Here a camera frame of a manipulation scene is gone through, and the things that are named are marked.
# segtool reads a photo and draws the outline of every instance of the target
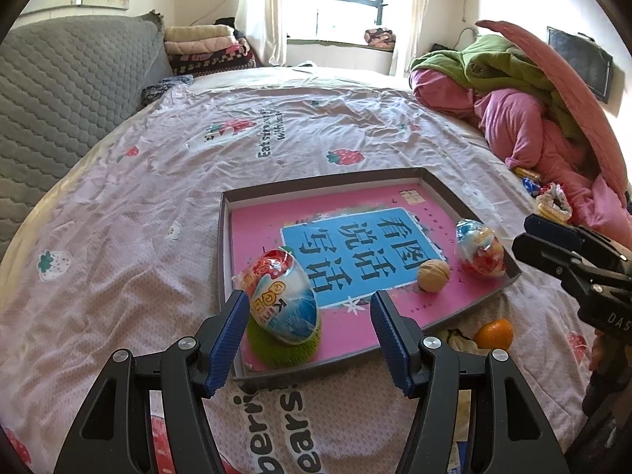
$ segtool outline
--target green blanket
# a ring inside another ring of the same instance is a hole
[[[536,96],[551,110],[565,137],[585,140],[555,86],[522,50],[502,36],[481,36],[462,52],[427,53],[412,61],[411,71],[415,69],[435,69],[482,94],[513,88]]]

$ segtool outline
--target bedsheet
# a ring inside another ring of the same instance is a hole
[[[286,135],[261,158],[269,112],[280,113]],[[244,126],[231,126],[235,134],[194,140],[236,120]],[[327,157],[343,149],[361,153],[352,155],[358,162]],[[218,312],[222,191],[413,166],[437,175],[505,247],[523,230],[530,198],[484,138],[419,105],[406,80],[393,77],[302,68],[210,75],[165,94],[103,139],[27,217],[0,265],[0,423],[28,451],[34,472],[53,471],[113,351],[163,350]],[[584,421],[592,330],[559,282],[522,268],[516,284],[453,326],[473,336],[496,318],[513,323],[510,353],[567,448]],[[383,359],[259,391],[249,402],[243,396],[229,380],[205,404],[220,453],[242,474],[271,471],[270,458],[286,473],[309,465],[332,474],[394,472],[416,406],[393,386]],[[300,404],[287,410],[290,399]],[[156,394],[152,412],[159,422]],[[265,424],[265,437],[249,431],[248,412]],[[298,453],[288,415],[307,423]],[[265,455],[261,440],[270,444]]]

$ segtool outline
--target black screen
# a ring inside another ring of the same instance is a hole
[[[612,85],[612,56],[592,40],[548,27],[549,45],[573,67],[598,100],[607,103]]]

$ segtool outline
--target gray quilted mattress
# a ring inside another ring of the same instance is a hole
[[[171,75],[162,18],[77,16],[0,45],[0,260],[40,198]]]

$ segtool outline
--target green knitted coaster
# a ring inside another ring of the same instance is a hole
[[[246,337],[248,337],[252,352],[257,355],[261,362],[270,369],[283,369],[305,363],[314,356],[320,344],[321,327],[319,317],[314,335],[298,346],[290,346],[275,339],[250,316],[246,326]]]

